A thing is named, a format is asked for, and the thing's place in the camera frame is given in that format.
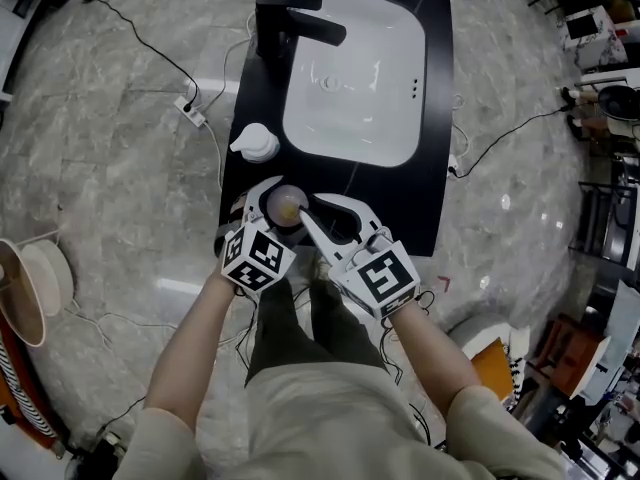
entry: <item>black countertop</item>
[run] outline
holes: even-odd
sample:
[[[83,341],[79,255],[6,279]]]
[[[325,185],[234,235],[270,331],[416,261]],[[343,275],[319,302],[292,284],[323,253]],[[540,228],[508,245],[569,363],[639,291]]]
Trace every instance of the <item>black countertop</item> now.
[[[244,191],[265,178],[284,175],[305,193],[333,192],[366,202],[401,240],[409,254],[431,256],[435,248],[446,183],[451,139],[453,38],[449,0],[389,0],[411,11],[425,31],[425,84],[422,134],[413,156],[397,167],[378,167],[304,153],[286,138],[282,125],[295,53],[265,63],[255,38],[245,60],[229,142],[248,124],[264,124],[280,140],[280,151],[261,164],[227,149],[220,224]]]

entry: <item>wire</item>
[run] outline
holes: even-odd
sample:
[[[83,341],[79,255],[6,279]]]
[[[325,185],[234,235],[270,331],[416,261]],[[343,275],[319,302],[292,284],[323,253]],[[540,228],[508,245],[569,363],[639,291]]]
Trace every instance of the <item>wire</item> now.
[[[247,293],[238,285],[235,286],[234,293],[237,297],[245,297],[246,299],[250,300],[251,303],[253,304],[253,312],[251,313],[251,320],[249,320],[249,327],[247,327],[247,329],[244,331],[244,333],[242,334],[242,338],[240,338],[240,341],[236,344],[236,347],[235,347],[236,353],[240,357],[242,364],[244,365],[246,370],[249,371],[249,362],[250,362],[249,354],[245,350],[245,354],[247,354],[247,359],[245,360],[244,356],[242,355],[242,352],[240,352],[240,347],[242,346],[242,343],[244,343],[244,340],[249,336],[249,333],[253,328],[253,323],[255,322],[255,319],[256,319],[256,312],[258,310],[258,303],[255,300],[253,300],[251,297],[249,297]]]
[[[554,110],[553,112],[548,112],[546,114],[538,114],[535,115],[533,117],[530,117],[529,119],[527,119],[524,123],[522,123],[520,126],[516,126],[515,128],[509,130],[508,132],[503,133],[502,135],[500,135],[500,137],[498,137],[496,140],[494,140],[491,145],[484,150],[484,152],[480,155],[480,157],[473,163],[473,165],[471,166],[471,168],[464,174],[458,174],[456,172],[456,169],[454,167],[449,167],[449,172],[451,174],[453,174],[454,177],[456,177],[457,179],[461,180],[462,178],[466,178],[467,176],[469,176],[469,174],[471,174],[473,172],[473,169],[475,169],[476,165],[478,165],[482,159],[487,155],[487,153],[489,153],[489,151],[491,151],[491,148],[493,148],[493,146],[495,146],[498,142],[500,142],[503,138],[505,138],[507,135],[512,134],[513,132],[518,131],[520,128],[522,128],[523,126],[529,124],[531,121],[533,121],[534,119],[538,119],[539,117],[548,117],[548,116],[552,116],[554,114],[557,114],[558,112],[566,112],[567,110],[570,110],[569,108],[567,108],[567,106],[563,106],[560,107],[557,110]]]
[[[418,408],[415,405],[413,404],[409,404],[409,405],[413,409],[413,412],[414,412],[413,417],[416,419],[418,423],[420,423],[420,426],[422,427],[425,435],[427,436],[427,444],[431,446],[431,432],[429,431],[429,425],[427,425],[427,420],[424,418],[422,413],[418,410]]]
[[[124,418],[127,414],[129,414],[129,412],[131,411],[131,409],[133,409],[136,405],[138,405],[140,402],[142,402],[145,398],[147,398],[147,395],[143,396],[142,398],[138,398],[135,402],[133,402],[126,411],[124,411],[120,416],[116,416],[115,418],[111,418],[109,421],[107,421],[104,425],[102,425],[98,431],[96,432],[96,440],[102,435],[102,433],[107,430],[107,427],[109,425],[111,425],[112,423],[115,423],[116,421],[118,421],[121,418]]]
[[[256,11],[252,11],[251,14],[249,14],[249,16],[247,16],[247,22],[244,24],[245,28],[247,29],[247,35],[249,36],[249,39],[251,39],[253,37],[253,32],[251,31],[251,18],[253,18],[256,15]]]
[[[456,110],[460,110],[462,107],[464,107],[465,99],[464,99],[464,96],[462,96],[462,94],[455,94],[453,96],[453,98],[454,98],[454,100],[457,98],[458,101],[459,101],[459,103],[457,103],[457,104],[454,103],[453,104],[453,111],[454,112]],[[456,130],[458,130],[462,134],[462,136],[467,141],[466,142],[467,145],[465,147],[464,152],[462,154],[458,155],[458,158],[464,158],[466,156],[466,154],[469,152],[469,150],[471,149],[471,140],[469,139],[469,136],[466,134],[466,132],[456,124],[455,119],[453,117],[451,118],[451,124]]]
[[[213,128],[211,128],[209,123],[207,121],[205,121],[202,124],[205,126],[205,128],[207,130],[209,130],[209,133],[211,134],[211,137],[213,137],[213,143],[216,145],[216,151],[218,152],[218,176],[217,176],[217,182],[218,182],[218,188],[220,189],[220,192],[222,192],[222,153],[220,152],[220,145],[218,144],[218,139],[216,138],[216,134],[213,133]]]
[[[191,107],[191,105],[193,105],[193,102],[196,101],[196,98],[198,97],[198,93],[200,92],[200,87],[198,86],[197,82],[193,79],[193,77],[187,73],[184,69],[182,69],[180,66],[178,66],[178,64],[176,64],[173,60],[171,60],[169,57],[167,57],[164,53],[162,53],[160,50],[154,48],[153,46],[151,46],[149,43],[147,43],[146,41],[144,41],[140,35],[138,34],[138,30],[136,29],[135,24],[133,23],[133,21],[131,21],[129,18],[126,18],[125,16],[122,15],[122,13],[116,9],[115,7],[112,7],[111,4],[105,0],[80,0],[83,3],[90,3],[93,1],[96,2],[100,2],[102,5],[106,5],[109,9],[111,9],[113,12],[115,12],[121,20],[126,21],[129,25],[131,25],[131,28],[133,29],[133,33],[136,36],[136,39],[143,44],[144,46],[146,46],[147,48],[149,48],[151,51],[157,53],[158,55],[160,55],[160,57],[162,57],[164,60],[166,60],[169,64],[171,64],[174,68],[176,68],[178,71],[182,72],[189,80],[191,80],[191,82],[193,82],[193,85],[195,86],[196,90],[195,93],[193,95],[193,98],[191,98],[191,100],[189,101],[188,105],[189,107]]]
[[[111,313],[111,312],[105,313],[100,318],[98,318],[97,324],[100,325],[102,323],[102,321],[105,318],[108,318],[108,317],[119,318],[120,320],[124,320],[125,322],[129,322],[129,323],[135,325],[136,327],[159,327],[159,328],[165,328],[165,329],[173,329],[174,331],[176,329],[178,329],[177,326],[171,325],[171,324],[141,324],[140,322],[136,322],[135,320],[132,320],[129,317],[126,317],[124,315],[119,315],[118,313]]]
[[[216,101],[218,101],[218,98],[220,98],[220,96],[222,96],[224,91],[227,89],[227,60],[229,59],[229,54],[238,46],[250,40],[251,40],[251,37],[247,37],[246,39],[242,39],[237,43],[232,44],[229,48],[227,48],[227,51],[224,54],[224,62],[222,64],[222,89],[220,89],[220,92],[218,92],[218,94],[216,94],[209,103],[206,103],[206,104],[203,103],[196,107],[196,109],[198,109],[201,114],[204,114],[211,107],[211,105],[213,105]]]
[[[426,306],[421,306],[420,305],[420,301],[422,300],[422,297],[424,296],[425,293],[428,293],[431,295],[431,302],[429,302],[429,304],[427,304]],[[417,297],[417,302],[418,302],[418,306],[420,306],[420,308],[422,308],[423,311],[425,311],[427,313],[427,315],[429,314],[429,308],[433,305],[433,303],[436,300],[436,294],[433,293],[431,290],[425,290],[423,292],[420,293],[420,295],[418,295]],[[402,368],[400,368],[400,366],[393,360],[391,360],[389,358],[389,356],[387,355],[387,351],[385,349],[385,339],[386,337],[389,335],[389,333],[393,330],[393,327],[387,327],[386,325],[386,318],[383,318],[382,320],[380,320],[380,325],[382,326],[382,328],[384,329],[383,333],[382,333],[382,337],[380,338],[380,344],[378,345],[378,351],[380,352],[380,356],[382,357],[382,361],[384,362],[384,364],[386,364],[387,366],[391,366],[395,372],[396,372],[396,376],[395,376],[395,383],[396,385],[400,384],[400,381],[402,380],[402,376],[404,375],[404,370]],[[416,421],[420,424],[420,426],[423,428],[425,435],[427,436],[427,444],[429,446],[431,446],[431,432],[429,431],[429,425],[427,425],[427,421],[425,420],[424,416],[422,415],[422,413],[418,410],[418,408],[413,405],[413,404],[409,404],[411,406],[411,408],[414,411],[414,415],[413,417],[416,419]]]
[[[80,306],[78,306],[78,303],[75,300],[72,300],[72,302],[75,304],[75,306],[78,308],[78,310],[80,310]],[[102,345],[112,354],[114,354],[113,349],[111,348],[111,340],[109,338],[107,338],[107,335],[104,333],[104,331],[102,330],[102,328],[100,327],[100,325],[98,324],[98,322],[96,322],[95,320],[92,320],[91,318],[87,318],[86,316],[80,315],[78,313],[74,313],[73,311],[71,311],[69,308],[64,308],[64,310],[66,312],[68,312],[69,314],[75,316],[76,318],[84,321],[84,322],[88,322],[91,325],[93,325],[97,330],[98,330],[98,334],[100,334],[100,337],[102,338]]]

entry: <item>sink drain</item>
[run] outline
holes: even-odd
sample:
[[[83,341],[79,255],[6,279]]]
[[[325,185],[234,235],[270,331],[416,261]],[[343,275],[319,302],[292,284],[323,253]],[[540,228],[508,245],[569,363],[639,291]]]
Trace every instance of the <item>sink drain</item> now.
[[[342,82],[334,75],[329,75],[328,77],[323,78],[320,80],[319,84],[322,90],[327,92],[338,92],[342,89]]]

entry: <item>white sink basin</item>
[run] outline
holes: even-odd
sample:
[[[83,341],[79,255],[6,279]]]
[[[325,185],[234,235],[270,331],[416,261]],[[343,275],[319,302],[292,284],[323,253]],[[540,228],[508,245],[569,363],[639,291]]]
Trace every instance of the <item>white sink basin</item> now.
[[[344,25],[331,46],[304,37],[284,110],[284,131],[316,155],[394,167],[420,139],[425,36],[405,8],[386,0],[323,0],[306,13]]]

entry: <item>orange object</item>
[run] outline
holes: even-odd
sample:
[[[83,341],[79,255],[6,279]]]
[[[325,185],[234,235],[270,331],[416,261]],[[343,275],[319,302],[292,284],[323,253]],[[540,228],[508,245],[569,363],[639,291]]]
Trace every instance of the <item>orange object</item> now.
[[[500,400],[507,398],[513,391],[511,368],[500,339],[477,354],[471,363],[486,387],[491,389]]]

